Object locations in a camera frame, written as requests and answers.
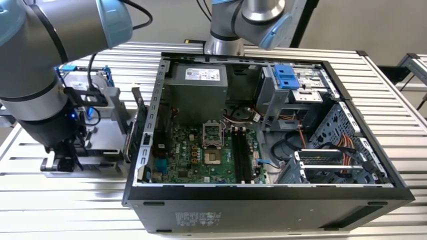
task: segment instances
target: white sticker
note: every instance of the white sticker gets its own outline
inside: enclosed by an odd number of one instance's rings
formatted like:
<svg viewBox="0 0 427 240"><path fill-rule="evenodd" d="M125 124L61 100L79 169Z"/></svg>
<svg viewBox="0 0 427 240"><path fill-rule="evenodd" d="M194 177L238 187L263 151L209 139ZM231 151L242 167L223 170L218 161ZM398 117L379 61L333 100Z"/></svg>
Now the white sticker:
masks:
<svg viewBox="0 0 427 240"><path fill-rule="evenodd" d="M219 226L221 220L222 220L221 212L177 212L175 216L177 216L177 224L182 227Z"/></svg>
<svg viewBox="0 0 427 240"><path fill-rule="evenodd" d="M74 81L70 85L77 90L81 90L81 91L87 91L89 90L89 85L86 83L83 83L83 82Z"/></svg>
<svg viewBox="0 0 427 240"><path fill-rule="evenodd" d="M219 69L189 68L186 70L186 80L221 81Z"/></svg>
<svg viewBox="0 0 427 240"><path fill-rule="evenodd" d="M258 113L255 114L255 117L254 117L254 122L259 122L261 121L261 118L262 118L262 115L259 115Z"/></svg>

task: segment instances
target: aluminum extrusion table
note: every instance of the aluminum extrusion table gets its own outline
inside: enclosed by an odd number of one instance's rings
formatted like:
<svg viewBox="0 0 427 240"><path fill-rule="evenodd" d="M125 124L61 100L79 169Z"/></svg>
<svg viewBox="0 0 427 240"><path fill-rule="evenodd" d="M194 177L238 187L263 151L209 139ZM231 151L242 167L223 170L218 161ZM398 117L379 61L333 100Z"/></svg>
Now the aluminum extrusion table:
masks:
<svg viewBox="0 0 427 240"><path fill-rule="evenodd" d="M201 54L203 46L130 42L97 57L95 67L111 67L129 108L137 107L134 86L150 103L162 52ZM0 239L426 239L427 122L370 57L355 51L254 46L246 55L330 61L415 201L351 232L149 234L135 212L122 206L126 179L47 178L39 171L45 148L18 126L0 147ZM86 66L89 60L74 64Z"/></svg>

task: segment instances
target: blue plastic latch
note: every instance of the blue plastic latch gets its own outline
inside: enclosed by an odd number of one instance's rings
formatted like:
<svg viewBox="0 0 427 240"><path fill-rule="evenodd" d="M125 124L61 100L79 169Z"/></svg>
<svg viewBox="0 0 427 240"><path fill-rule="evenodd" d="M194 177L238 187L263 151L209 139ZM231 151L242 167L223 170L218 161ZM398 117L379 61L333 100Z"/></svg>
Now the blue plastic latch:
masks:
<svg viewBox="0 0 427 240"><path fill-rule="evenodd" d="M274 65L274 76L278 79L282 89L299 89L301 82L297 79L291 65Z"/></svg>
<svg viewBox="0 0 427 240"><path fill-rule="evenodd" d="M61 67L61 70L65 72L74 72L78 70L78 66L75 65L65 65Z"/></svg>
<svg viewBox="0 0 427 240"><path fill-rule="evenodd" d="M159 173L169 174L169 160L165 158L159 158L154 162L155 170Z"/></svg>
<svg viewBox="0 0 427 240"><path fill-rule="evenodd" d="M273 162L270 160L265 160L265 159L257 158L257 163L258 164L271 164Z"/></svg>
<svg viewBox="0 0 427 240"><path fill-rule="evenodd" d="M107 85L109 85L109 87L115 87L115 81L114 81L114 75L113 75L111 68L109 66L106 66L102 70L106 72L106 75L107 75Z"/></svg>

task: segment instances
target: blue drive bracket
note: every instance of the blue drive bracket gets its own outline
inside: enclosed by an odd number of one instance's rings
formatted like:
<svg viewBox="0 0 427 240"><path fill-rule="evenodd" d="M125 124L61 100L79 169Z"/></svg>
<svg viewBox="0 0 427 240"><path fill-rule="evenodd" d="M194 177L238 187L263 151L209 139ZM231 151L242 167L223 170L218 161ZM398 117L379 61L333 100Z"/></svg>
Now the blue drive bracket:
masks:
<svg viewBox="0 0 427 240"><path fill-rule="evenodd" d="M282 89L295 90L301 88L301 82L295 76L291 65L275 64L273 73Z"/></svg>

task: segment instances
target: orange wire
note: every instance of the orange wire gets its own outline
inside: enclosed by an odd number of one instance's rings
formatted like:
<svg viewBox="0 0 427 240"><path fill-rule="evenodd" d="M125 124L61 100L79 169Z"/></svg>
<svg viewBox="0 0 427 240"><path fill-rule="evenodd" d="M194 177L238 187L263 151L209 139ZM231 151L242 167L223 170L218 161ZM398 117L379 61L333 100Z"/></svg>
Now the orange wire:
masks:
<svg viewBox="0 0 427 240"><path fill-rule="evenodd" d="M305 140L303 131L302 131L302 120L299 120L298 131L299 131L299 138L301 138L302 146L306 149L307 145L306 145L306 140Z"/></svg>
<svg viewBox="0 0 427 240"><path fill-rule="evenodd" d="M307 146L306 146L306 140L305 140L305 136L303 136L303 131L302 131L302 129L299 129L299 137L301 137L301 141L302 141L302 146L303 146L303 148L306 149Z"/></svg>

